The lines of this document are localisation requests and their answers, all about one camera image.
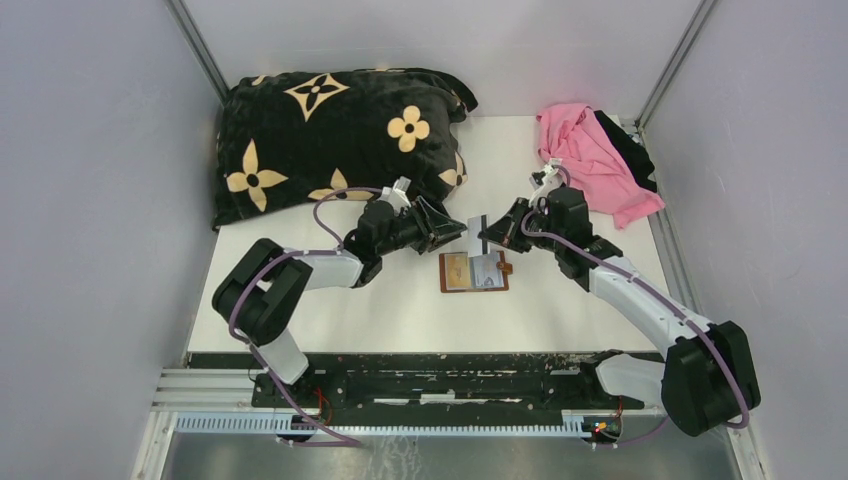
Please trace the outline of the white card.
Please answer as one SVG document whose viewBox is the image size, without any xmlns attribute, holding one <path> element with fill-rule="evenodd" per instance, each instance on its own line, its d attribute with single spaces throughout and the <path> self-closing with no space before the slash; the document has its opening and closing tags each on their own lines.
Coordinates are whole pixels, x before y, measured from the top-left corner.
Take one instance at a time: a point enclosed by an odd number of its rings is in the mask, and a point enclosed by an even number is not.
<svg viewBox="0 0 848 480">
<path fill-rule="evenodd" d="M 488 226 L 488 215 L 482 214 L 468 219 L 467 255 L 469 258 L 481 257 L 489 254 L 489 243 L 481 237 Z"/>
</svg>

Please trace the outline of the brown leather card holder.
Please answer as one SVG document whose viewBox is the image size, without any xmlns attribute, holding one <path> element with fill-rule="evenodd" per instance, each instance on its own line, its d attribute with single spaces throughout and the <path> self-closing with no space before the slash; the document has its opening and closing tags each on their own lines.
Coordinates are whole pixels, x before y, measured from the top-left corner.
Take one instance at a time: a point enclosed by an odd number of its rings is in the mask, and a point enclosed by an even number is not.
<svg viewBox="0 0 848 480">
<path fill-rule="evenodd" d="M 442 293 L 483 293 L 509 290 L 513 266 L 504 251 L 471 257 L 467 252 L 439 255 Z"/>
</svg>

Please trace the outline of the silver VIP card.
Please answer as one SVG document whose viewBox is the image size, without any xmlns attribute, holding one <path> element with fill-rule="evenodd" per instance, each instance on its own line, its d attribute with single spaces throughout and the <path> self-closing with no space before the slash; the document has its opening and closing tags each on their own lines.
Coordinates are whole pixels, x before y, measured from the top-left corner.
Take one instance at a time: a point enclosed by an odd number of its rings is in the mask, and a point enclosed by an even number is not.
<svg viewBox="0 0 848 480">
<path fill-rule="evenodd" d="M 504 277 L 498 268 L 500 260 L 499 252 L 469 259 L 474 289 L 486 290 L 504 287 Z"/>
</svg>

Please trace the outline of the yellow card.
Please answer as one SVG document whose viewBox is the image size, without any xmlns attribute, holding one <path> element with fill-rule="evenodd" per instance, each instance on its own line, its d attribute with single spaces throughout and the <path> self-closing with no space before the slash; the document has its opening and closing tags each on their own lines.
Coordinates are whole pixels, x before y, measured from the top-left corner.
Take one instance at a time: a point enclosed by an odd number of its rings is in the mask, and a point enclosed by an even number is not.
<svg viewBox="0 0 848 480">
<path fill-rule="evenodd" d="M 449 254 L 444 258 L 445 287 L 448 291 L 472 288 L 469 258 L 466 254 Z"/>
</svg>

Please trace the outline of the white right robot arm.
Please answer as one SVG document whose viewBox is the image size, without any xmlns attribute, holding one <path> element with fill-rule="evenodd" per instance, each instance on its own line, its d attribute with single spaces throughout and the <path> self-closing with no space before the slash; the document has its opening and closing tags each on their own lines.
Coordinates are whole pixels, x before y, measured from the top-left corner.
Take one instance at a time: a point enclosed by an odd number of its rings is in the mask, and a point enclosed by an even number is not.
<svg viewBox="0 0 848 480">
<path fill-rule="evenodd" d="M 536 200 L 519 198 L 477 236 L 517 253 L 550 252 L 566 278 L 612 306 L 660 354 L 651 361 L 608 350 L 585 362 L 577 382 L 585 405 L 602 408 L 618 396 L 659 406 L 692 437 L 749 425 L 761 393 L 745 331 L 657 289 L 620 248 L 595 234 L 581 191 L 558 187 Z"/>
</svg>

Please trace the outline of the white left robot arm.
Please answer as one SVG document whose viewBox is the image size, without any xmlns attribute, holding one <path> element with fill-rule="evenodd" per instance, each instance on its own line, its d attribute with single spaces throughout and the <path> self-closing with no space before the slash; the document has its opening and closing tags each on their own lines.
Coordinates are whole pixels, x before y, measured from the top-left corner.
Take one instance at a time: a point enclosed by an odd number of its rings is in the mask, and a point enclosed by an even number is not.
<svg viewBox="0 0 848 480">
<path fill-rule="evenodd" d="M 218 285 L 211 306 L 231 336 L 276 376 L 280 398 L 303 406 L 312 399 L 315 382 L 305 373 L 308 359 L 289 329 L 302 295 L 363 287 L 381 272 L 384 256 L 404 249 L 430 253 L 466 229 L 424 198 L 402 207 L 374 200 L 336 250 L 292 250 L 268 238 L 257 240 Z"/>
</svg>

